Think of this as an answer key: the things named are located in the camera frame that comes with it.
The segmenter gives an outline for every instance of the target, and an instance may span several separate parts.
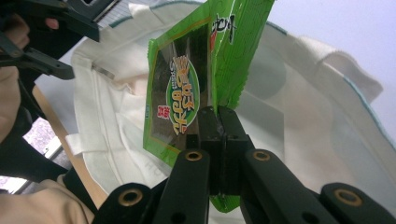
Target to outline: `black mechanical part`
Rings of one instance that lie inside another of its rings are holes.
[[[77,13],[92,21],[101,20],[120,0],[67,0],[67,4]]]
[[[145,185],[122,185],[111,192],[92,224],[143,223],[150,200],[151,189]]]
[[[207,223],[209,163],[209,155],[200,149],[178,154],[152,223]]]
[[[361,190],[347,184],[325,185],[319,200],[340,223],[396,223],[384,207]]]
[[[241,189],[240,208],[247,224],[270,223],[270,220],[264,212],[259,200],[248,181],[244,179],[245,184]]]
[[[0,41],[3,40],[8,39],[0,32]],[[23,52],[16,47],[12,48],[7,42],[0,42],[0,48],[12,50],[9,55],[0,54],[0,67],[17,66],[20,68],[31,68],[42,74],[53,74],[60,79],[74,78],[73,69],[70,65],[59,62],[36,49],[28,49],[27,52]]]
[[[270,223],[338,223],[274,153],[249,150],[243,167]]]
[[[64,21],[67,27],[80,35],[99,41],[99,28],[88,18],[81,16],[66,2],[57,0],[15,0],[1,4],[0,12],[17,13],[33,18],[53,18]]]
[[[249,138],[235,111],[219,106],[219,118],[224,130],[224,148],[222,151],[222,193],[239,195],[241,191],[242,168],[241,158],[250,149]]]
[[[210,156],[210,195],[218,195],[225,179],[221,176],[222,152],[224,134],[220,120],[216,117],[212,106],[202,108],[198,111],[199,134],[198,141],[200,149],[206,151]]]

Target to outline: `person's arm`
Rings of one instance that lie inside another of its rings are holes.
[[[3,32],[20,49],[29,43],[29,27],[18,15],[12,16]],[[0,68],[0,143],[11,131],[21,103],[18,74],[15,66]]]

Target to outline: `green snack bag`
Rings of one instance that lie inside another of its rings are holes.
[[[197,134],[200,108],[235,108],[274,0],[208,0],[149,41],[143,147],[170,166]],[[211,196],[220,212],[239,197]]]

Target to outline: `white fabric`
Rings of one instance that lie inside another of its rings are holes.
[[[107,193],[128,182],[153,187],[170,174],[142,148],[147,46],[196,7],[130,5],[132,20],[74,53],[79,133],[66,139]],[[255,146],[274,151],[308,188],[348,183],[395,215],[395,148],[368,105],[380,92],[346,53],[266,25],[236,111]],[[223,217],[211,210],[210,223]]]

